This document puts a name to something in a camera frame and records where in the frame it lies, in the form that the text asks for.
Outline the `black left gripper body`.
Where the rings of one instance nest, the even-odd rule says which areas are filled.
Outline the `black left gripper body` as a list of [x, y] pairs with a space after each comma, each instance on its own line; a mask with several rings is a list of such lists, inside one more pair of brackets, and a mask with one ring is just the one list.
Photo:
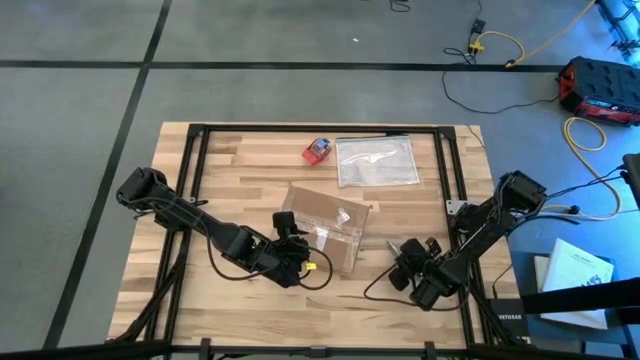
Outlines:
[[258, 272], [283, 288], [300, 283], [303, 264], [310, 258], [308, 242], [299, 236], [267, 244], [257, 260]]

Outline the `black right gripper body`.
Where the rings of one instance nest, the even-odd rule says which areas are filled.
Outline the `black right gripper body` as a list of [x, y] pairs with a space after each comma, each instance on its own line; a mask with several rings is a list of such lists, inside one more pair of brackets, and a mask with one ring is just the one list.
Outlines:
[[420, 309], [434, 310], [440, 297], [453, 294], [453, 285], [444, 278], [432, 256], [403, 254], [399, 258], [399, 265], [410, 280], [419, 277], [417, 284], [412, 286], [409, 298]]

